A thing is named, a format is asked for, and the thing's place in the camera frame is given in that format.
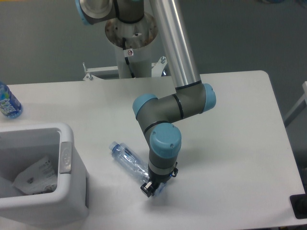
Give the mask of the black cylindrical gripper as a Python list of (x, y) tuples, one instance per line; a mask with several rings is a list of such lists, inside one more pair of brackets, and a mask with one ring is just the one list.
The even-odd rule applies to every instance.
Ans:
[(177, 162), (170, 168), (157, 168), (154, 165), (149, 165), (148, 174), (149, 182), (141, 186), (142, 192), (147, 196), (154, 196), (156, 190), (161, 183), (167, 182), (171, 177), (176, 177), (178, 174)]

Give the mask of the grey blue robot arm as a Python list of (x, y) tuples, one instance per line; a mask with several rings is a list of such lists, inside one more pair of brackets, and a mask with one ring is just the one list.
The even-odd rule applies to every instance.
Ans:
[(75, 4), (84, 24), (106, 22), (105, 33), (119, 48), (129, 78), (140, 76), (137, 50), (148, 47), (157, 35), (162, 38), (176, 92), (163, 98), (144, 94), (132, 106), (149, 146), (149, 179), (141, 190), (151, 197), (178, 173), (181, 133), (174, 122), (214, 108), (215, 92), (197, 72), (177, 0), (151, 1), (152, 15), (144, 11), (142, 0), (78, 0)]

